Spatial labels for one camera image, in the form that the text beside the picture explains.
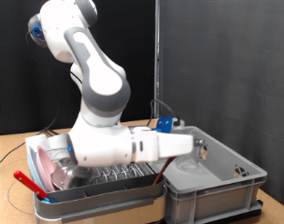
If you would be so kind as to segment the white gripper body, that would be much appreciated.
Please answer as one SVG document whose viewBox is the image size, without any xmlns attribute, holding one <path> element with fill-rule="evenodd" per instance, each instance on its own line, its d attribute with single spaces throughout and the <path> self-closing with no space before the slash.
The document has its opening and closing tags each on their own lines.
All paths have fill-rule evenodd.
<svg viewBox="0 0 284 224">
<path fill-rule="evenodd" d="M 193 151 L 193 136 L 178 133 L 157 133 L 159 158 L 189 154 Z"/>
</svg>

